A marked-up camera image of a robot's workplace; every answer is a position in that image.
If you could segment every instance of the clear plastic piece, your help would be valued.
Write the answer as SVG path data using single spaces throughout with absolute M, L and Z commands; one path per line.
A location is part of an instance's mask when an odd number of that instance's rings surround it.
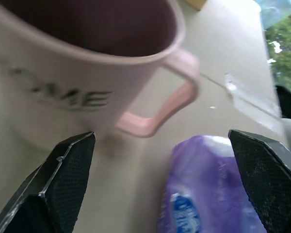
M 250 89 L 232 75 L 225 75 L 225 86 L 233 97 L 238 97 L 275 118 L 281 117 L 280 107 L 276 102 Z

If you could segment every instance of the mug rim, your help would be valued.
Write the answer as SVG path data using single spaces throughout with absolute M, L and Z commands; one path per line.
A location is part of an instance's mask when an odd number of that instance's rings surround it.
M 171 54 L 185 36 L 184 19 L 182 12 L 175 0 L 165 0 L 171 11 L 173 11 L 176 21 L 176 34 L 170 45 L 162 51 L 149 56 L 125 57 L 110 54 L 99 53 L 93 50 L 87 50 L 60 39 L 48 35 L 38 28 L 24 22 L 18 16 L 11 13 L 5 7 L 0 5 L 0 23 L 8 27 L 11 31 L 18 34 L 25 40 L 35 43 L 37 46 L 43 46 L 48 50 L 59 53 L 64 56 L 79 59 L 87 62 L 106 63 L 115 65 L 137 65 L 157 61 Z

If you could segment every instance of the black object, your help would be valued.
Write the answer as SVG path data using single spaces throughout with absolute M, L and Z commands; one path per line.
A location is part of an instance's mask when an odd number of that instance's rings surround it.
M 242 183 L 268 233 L 291 233 L 291 152 L 280 142 L 229 132 Z
M 0 233 L 71 233 L 87 188 L 94 133 L 59 143 L 0 213 Z
M 283 118 L 291 119 L 291 91 L 284 86 L 276 85 L 279 104 Z

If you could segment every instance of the yellow object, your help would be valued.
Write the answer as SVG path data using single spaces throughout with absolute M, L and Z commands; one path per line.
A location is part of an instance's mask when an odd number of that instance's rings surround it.
M 207 0 L 186 0 L 192 7 L 196 8 L 197 10 L 201 10 L 203 5 L 206 3 Z

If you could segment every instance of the mug handle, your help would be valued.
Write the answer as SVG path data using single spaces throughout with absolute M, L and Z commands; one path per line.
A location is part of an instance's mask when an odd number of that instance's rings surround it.
M 137 137 L 151 137 L 173 114 L 197 98 L 199 60 L 194 55 L 178 49 L 164 61 L 163 66 L 178 74 L 187 82 L 167 99 L 156 116 L 143 118 L 125 112 L 115 125 L 117 129 Z

